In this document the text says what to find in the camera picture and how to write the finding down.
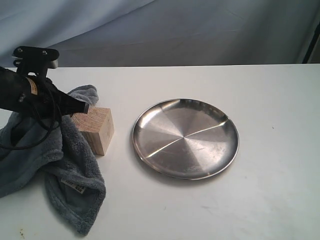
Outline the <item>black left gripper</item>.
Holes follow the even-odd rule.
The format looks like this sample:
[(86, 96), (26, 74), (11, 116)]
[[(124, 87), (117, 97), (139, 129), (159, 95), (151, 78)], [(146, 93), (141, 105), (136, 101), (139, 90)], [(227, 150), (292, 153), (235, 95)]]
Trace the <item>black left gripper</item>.
[(55, 119), (77, 113), (87, 114), (89, 104), (58, 90), (47, 78), (48, 70), (34, 75), (0, 68), (0, 108), (34, 119)]

